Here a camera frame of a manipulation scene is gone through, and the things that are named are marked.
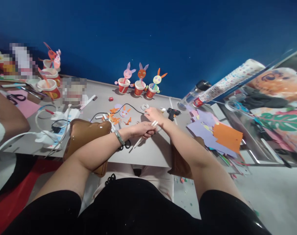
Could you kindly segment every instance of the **hand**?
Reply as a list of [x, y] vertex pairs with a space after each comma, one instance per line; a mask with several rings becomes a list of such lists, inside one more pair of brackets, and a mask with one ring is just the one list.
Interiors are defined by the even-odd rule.
[[145, 112], [147, 114], [144, 114], [145, 117], [147, 117], [148, 120], [150, 120], [151, 122], [153, 121], [157, 121], [159, 126], [163, 126], [164, 122], [167, 120], [166, 117], [164, 117], [163, 113], [156, 109], [156, 108], [148, 108], [148, 109], [145, 109]]
[[143, 139], [148, 139], [156, 131], [156, 128], [152, 126], [152, 123], [146, 121], [130, 126], [128, 129], [130, 130], [132, 137], [143, 136]]

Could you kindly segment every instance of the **pixelated area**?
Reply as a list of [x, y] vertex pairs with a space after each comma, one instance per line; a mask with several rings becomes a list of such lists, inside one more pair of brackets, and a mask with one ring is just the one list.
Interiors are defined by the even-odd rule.
[[62, 104], [81, 105], [85, 95], [86, 78], [61, 78]]
[[4, 79], [37, 79], [37, 64], [27, 47], [21, 43], [10, 43], [10, 51], [4, 54]]

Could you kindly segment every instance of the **black pants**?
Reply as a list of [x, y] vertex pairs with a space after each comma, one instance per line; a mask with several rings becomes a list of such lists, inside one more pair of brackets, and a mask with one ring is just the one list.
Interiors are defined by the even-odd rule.
[[14, 172], [0, 190], [0, 195], [7, 193], [17, 187], [29, 174], [35, 162], [37, 161], [37, 156], [20, 153], [17, 153], [16, 156], [17, 160]]

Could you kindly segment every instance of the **blue wall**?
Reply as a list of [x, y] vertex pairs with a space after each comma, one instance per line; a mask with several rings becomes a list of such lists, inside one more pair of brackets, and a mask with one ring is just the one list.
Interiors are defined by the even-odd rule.
[[149, 63], [144, 81], [160, 67], [161, 94], [182, 97], [248, 58], [297, 49], [297, 0], [0, 1], [0, 49], [29, 43], [46, 58], [43, 41], [61, 50], [63, 74], [113, 84], [129, 61]]

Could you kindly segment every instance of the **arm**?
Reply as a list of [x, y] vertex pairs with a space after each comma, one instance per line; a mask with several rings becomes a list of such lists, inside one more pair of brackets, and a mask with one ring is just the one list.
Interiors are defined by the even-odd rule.
[[229, 174], [210, 152], [165, 118], [156, 108], [146, 109], [145, 112], [149, 120], [158, 121], [158, 125], [169, 135], [178, 152], [189, 164], [198, 201], [204, 192], [216, 189], [229, 193], [247, 204]]
[[30, 125], [20, 110], [0, 93], [0, 123], [5, 128], [3, 141], [27, 132]]
[[[155, 128], [151, 122], [142, 122], [135, 126], [123, 128], [119, 133], [124, 141], [131, 137], [142, 136], [147, 139], [154, 134]], [[75, 151], [53, 174], [34, 198], [45, 194], [71, 190], [76, 192], [81, 200], [84, 195], [85, 183], [89, 174], [108, 160], [121, 146], [115, 133], [97, 138]]]

